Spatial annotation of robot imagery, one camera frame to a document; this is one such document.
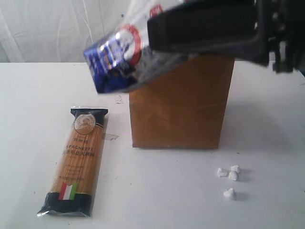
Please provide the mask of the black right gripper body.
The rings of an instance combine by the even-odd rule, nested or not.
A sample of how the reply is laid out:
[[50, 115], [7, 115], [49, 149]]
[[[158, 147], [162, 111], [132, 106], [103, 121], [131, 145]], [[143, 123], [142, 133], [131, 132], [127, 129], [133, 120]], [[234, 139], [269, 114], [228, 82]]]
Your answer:
[[254, 30], [258, 56], [254, 63], [269, 64], [273, 71], [305, 73], [305, 2], [303, 0], [255, 0], [257, 19]]

